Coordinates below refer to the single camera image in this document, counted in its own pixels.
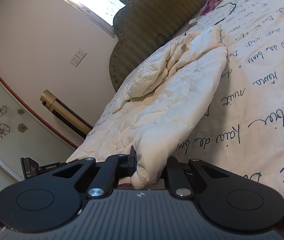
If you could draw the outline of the green upholstered headboard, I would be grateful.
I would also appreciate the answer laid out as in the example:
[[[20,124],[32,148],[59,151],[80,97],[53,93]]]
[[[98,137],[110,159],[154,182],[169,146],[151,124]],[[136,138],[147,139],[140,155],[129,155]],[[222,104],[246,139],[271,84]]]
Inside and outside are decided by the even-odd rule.
[[[128,74],[198,12],[207,0],[120,0],[113,19],[118,38],[109,59],[109,75],[118,90]]]

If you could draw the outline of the purple garment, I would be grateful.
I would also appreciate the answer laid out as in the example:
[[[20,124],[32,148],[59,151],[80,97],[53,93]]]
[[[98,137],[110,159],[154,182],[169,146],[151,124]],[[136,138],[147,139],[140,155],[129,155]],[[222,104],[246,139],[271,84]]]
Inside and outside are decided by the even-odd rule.
[[[207,13],[213,11],[222,0],[207,0],[203,7],[200,9],[200,15],[206,15]]]

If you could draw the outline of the white double wall socket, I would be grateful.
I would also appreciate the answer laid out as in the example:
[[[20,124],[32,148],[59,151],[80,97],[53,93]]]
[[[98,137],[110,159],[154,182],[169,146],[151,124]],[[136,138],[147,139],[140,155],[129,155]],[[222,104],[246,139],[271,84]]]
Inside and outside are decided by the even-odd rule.
[[[87,55],[87,52],[79,49],[74,56],[71,58],[70,63],[77,67],[79,65],[79,63],[83,60],[83,58]]]

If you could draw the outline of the cream puffer jacket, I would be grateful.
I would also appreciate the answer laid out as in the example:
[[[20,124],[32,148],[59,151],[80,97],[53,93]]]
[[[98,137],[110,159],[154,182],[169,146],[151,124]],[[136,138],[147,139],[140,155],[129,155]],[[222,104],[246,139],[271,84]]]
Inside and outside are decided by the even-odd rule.
[[[171,40],[126,77],[69,161],[104,161],[134,149],[132,186],[158,183],[167,159],[207,111],[226,62],[220,25]]]

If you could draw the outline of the gold black tower fan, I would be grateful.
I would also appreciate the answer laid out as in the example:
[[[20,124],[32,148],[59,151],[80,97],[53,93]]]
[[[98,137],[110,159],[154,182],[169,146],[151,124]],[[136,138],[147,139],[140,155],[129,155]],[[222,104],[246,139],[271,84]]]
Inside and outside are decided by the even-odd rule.
[[[49,90],[43,91],[40,101],[54,116],[82,138],[85,139],[93,129],[93,126],[72,111]]]

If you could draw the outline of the white remote control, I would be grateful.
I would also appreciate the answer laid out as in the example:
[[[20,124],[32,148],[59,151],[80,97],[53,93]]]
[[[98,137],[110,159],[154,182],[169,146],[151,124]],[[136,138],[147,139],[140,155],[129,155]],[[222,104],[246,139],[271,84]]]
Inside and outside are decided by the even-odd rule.
[[[193,18],[192,20],[189,21],[189,24],[196,24],[199,18]]]

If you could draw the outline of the white script-print bed quilt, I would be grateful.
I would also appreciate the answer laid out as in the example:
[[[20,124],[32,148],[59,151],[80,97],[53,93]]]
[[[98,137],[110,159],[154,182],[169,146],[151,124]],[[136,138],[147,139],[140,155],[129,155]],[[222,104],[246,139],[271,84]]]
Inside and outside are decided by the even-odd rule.
[[[226,66],[207,111],[171,156],[202,159],[284,198],[284,0],[223,0],[186,33],[214,25]]]

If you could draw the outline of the floral glass wardrobe door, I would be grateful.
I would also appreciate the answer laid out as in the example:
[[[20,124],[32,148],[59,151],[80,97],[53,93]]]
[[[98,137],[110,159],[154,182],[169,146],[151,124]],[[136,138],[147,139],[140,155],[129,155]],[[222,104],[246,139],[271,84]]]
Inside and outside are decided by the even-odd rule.
[[[0,166],[12,178],[24,179],[21,158],[30,157],[42,166],[64,162],[74,150],[0,83]]]

